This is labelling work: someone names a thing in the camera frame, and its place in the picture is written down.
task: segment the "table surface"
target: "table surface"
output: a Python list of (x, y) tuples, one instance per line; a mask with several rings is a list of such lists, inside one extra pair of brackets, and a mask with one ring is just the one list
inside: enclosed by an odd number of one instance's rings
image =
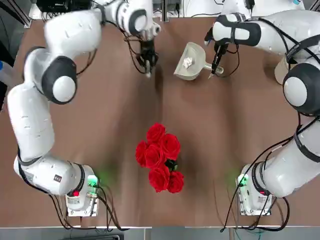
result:
[[(159, 62), (151, 79), (135, 70), (122, 34), (106, 26), (93, 64), (78, 80), (75, 99), (50, 107), (53, 154), (92, 166), (112, 189), (122, 226), (222, 226), (241, 168), (294, 132), (297, 115), (273, 74), (278, 56), (241, 46), (240, 66), (232, 77), (208, 79), (205, 70), (194, 81), (173, 75), (187, 42), (203, 45), (213, 21), (178, 18), (161, 23), (162, 32), (155, 40)], [(22, 39), (15, 69), (21, 73), (27, 51), (44, 45), (43, 23), (34, 21)], [(206, 53), (210, 62), (213, 45)], [(78, 69), (86, 60), (86, 55), (76, 59)], [(221, 64), (231, 72), (237, 55), (226, 54)], [(155, 122), (181, 142), (179, 169), (185, 186), (177, 194), (156, 193), (149, 185), (148, 170), (135, 160), (137, 143)], [(0, 227), (60, 226), (50, 198), (27, 186), (13, 170), (17, 143), (7, 106), (0, 115), (0, 133)], [(288, 225), (320, 226), (319, 184), (316, 178), (288, 197)], [(286, 215), (284, 204), (278, 202)], [(236, 224), (236, 209), (234, 204), (228, 226)], [(254, 220), (239, 217), (237, 224)], [(280, 210), (275, 207), (260, 223), (281, 225)], [(100, 206), (98, 217), (85, 218), (82, 224), (105, 226), (105, 208)]]

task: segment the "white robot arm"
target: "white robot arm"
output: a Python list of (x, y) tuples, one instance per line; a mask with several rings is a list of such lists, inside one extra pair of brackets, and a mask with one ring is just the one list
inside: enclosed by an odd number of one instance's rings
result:
[[(281, 35), (271, 25), (288, 34)], [(278, 55), (286, 54), (288, 61), (298, 63), (285, 76), (283, 93), (288, 103), (307, 116), (320, 115), (320, 60), (312, 57), (320, 53), (320, 13), (306, 10), (288, 10), (270, 16), (248, 19), (245, 14), (220, 15), (205, 37), (205, 44), (215, 41), (215, 58), (212, 73), (229, 43), (247, 45)], [(314, 123), (291, 141), (275, 157), (246, 165), (238, 177), (242, 215), (267, 213), (271, 197), (285, 197), (320, 174), (320, 122)]]
[(73, 59), (98, 47), (101, 25), (108, 22), (128, 35), (139, 36), (140, 43), (150, 46), (161, 30), (152, 20), (151, 0), (100, 1), (97, 8), (58, 16), (44, 26), (47, 48), (29, 51), (24, 63), (24, 83), (15, 86), (7, 96), (18, 143), (15, 172), (48, 194), (65, 195), (67, 207), (73, 212), (89, 214), (87, 210), (92, 210), (94, 202), (90, 194), (98, 179), (91, 167), (50, 153), (55, 136), (49, 102), (63, 105), (75, 97), (78, 85)]

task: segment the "metal bracket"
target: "metal bracket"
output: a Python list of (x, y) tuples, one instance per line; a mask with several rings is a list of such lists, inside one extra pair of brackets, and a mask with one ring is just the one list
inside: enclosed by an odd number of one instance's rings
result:
[[(243, 197), (242, 191), (240, 190), (240, 188), (237, 190), (237, 196), (238, 196), (237, 203), (238, 203), (241, 216), (259, 216), (261, 214), (261, 210), (254, 210), (254, 209), (250, 209), (250, 211), (246, 210), (245, 201), (248, 201), (248, 198)], [(271, 215), (271, 210), (269, 210), (268, 208), (264, 209), (262, 215), (263, 216)]]
[(92, 198), (87, 209), (82, 211), (74, 211), (68, 208), (68, 217), (96, 217), (98, 215), (98, 198)]
[(162, 0), (161, 11), (162, 11), (162, 22), (169, 22), (168, 12), (167, 12), (168, 11), (167, 0)]

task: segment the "white dustpan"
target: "white dustpan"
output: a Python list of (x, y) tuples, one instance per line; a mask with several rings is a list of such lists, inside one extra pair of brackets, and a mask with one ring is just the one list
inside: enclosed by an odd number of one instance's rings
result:
[[(192, 58), (192, 65), (188, 68), (183, 66), (184, 59)], [(202, 69), (211, 71), (211, 64), (206, 62), (205, 50), (195, 44), (194, 42), (188, 42), (185, 46), (183, 54), (179, 60), (178, 65), (174, 71), (174, 75), (178, 76), (183, 80), (194, 80), (201, 72)], [(222, 74), (224, 69), (220, 66), (217, 67), (216, 73)]]

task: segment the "green light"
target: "green light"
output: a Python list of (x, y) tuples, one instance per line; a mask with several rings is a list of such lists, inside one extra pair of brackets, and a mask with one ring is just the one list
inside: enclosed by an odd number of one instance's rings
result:
[(246, 174), (246, 175), (240, 174), (240, 176), (238, 177), (238, 181), (241, 181), (241, 182), (239, 183), (239, 185), (240, 185), (240, 186), (246, 186), (248, 179), (249, 179), (248, 174)]
[(97, 187), (98, 186), (98, 178), (95, 175), (88, 176), (88, 186)]

